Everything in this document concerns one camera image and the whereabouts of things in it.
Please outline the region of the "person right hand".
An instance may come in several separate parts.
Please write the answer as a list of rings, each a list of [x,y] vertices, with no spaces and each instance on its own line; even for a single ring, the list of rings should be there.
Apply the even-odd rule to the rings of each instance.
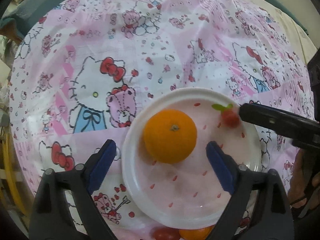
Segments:
[[[301,199],[305,196],[304,190],[306,188],[306,182],[303,177],[302,170],[302,159],[304,155],[304,150],[300,149],[296,155],[295,163],[293,166],[292,178],[290,180],[290,189],[288,191],[287,197],[290,202],[290,205],[294,208],[300,208],[306,204],[306,199],[300,200],[295,204],[293,202]],[[319,185],[319,172],[312,179],[313,187]],[[310,201],[310,210],[315,209],[319,205],[319,192],[318,196]]]

